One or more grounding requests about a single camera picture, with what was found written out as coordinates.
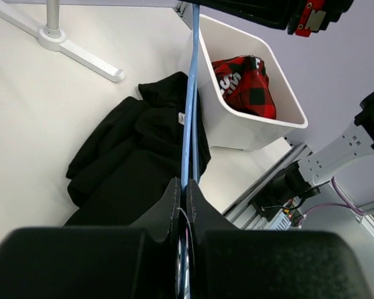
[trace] table surface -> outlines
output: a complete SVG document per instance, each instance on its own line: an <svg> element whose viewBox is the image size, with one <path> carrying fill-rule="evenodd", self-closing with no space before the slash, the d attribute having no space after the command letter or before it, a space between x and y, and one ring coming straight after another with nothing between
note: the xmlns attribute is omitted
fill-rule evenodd
<svg viewBox="0 0 374 299"><path fill-rule="evenodd" d="M17 5L45 23L46 7ZM169 8L61 6L68 38L127 77L112 83L0 19L0 241L25 226L60 226L74 211L65 171L86 137L137 84L177 71L189 29ZM283 139L252 152L212 148L200 182L220 212L279 160Z"/></svg>

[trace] white stand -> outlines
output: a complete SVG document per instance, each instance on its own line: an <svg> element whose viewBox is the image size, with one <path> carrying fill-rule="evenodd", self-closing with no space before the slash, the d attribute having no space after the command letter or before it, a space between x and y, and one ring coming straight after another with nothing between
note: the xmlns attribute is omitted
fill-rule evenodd
<svg viewBox="0 0 374 299"><path fill-rule="evenodd" d="M59 0L47 0L47 25L44 26L0 0L0 17L37 38L47 50L61 52L113 82L125 78L123 70L106 63L66 38L59 28L59 11Z"/></svg>

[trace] black cloth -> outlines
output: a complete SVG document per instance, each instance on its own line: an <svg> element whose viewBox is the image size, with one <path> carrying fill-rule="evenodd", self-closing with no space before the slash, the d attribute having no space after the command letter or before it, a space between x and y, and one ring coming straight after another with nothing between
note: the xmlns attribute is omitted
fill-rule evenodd
<svg viewBox="0 0 374 299"><path fill-rule="evenodd" d="M96 127L69 165L68 193L78 211L65 225L129 225L181 174L187 76L140 84ZM198 109L199 168L210 160Z"/></svg>

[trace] white plastic container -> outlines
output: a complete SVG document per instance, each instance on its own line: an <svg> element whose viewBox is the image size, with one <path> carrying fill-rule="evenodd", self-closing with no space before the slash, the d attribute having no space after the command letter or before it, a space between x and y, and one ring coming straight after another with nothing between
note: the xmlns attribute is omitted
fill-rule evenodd
<svg viewBox="0 0 374 299"><path fill-rule="evenodd" d="M307 119L270 47L261 39L201 15L198 57L198 92L209 145L240 150L258 150L294 129L307 127ZM187 42L179 69L188 74L192 35ZM269 90L277 108L271 120L237 112L223 100L212 61L240 55L255 55L265 62Z"/></svg>

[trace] red and black plaid fabric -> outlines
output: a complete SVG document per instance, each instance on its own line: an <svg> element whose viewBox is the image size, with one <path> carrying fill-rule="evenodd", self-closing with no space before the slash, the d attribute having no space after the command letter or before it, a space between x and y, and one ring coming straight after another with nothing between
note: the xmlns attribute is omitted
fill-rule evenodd
<svg viewBox="0 0 374 299"><path fill-rule="evenodd" d="M220 91L233 109L276 119L277 112L269 92L264 61L255 56L239 56L212 63Z"/></svg>

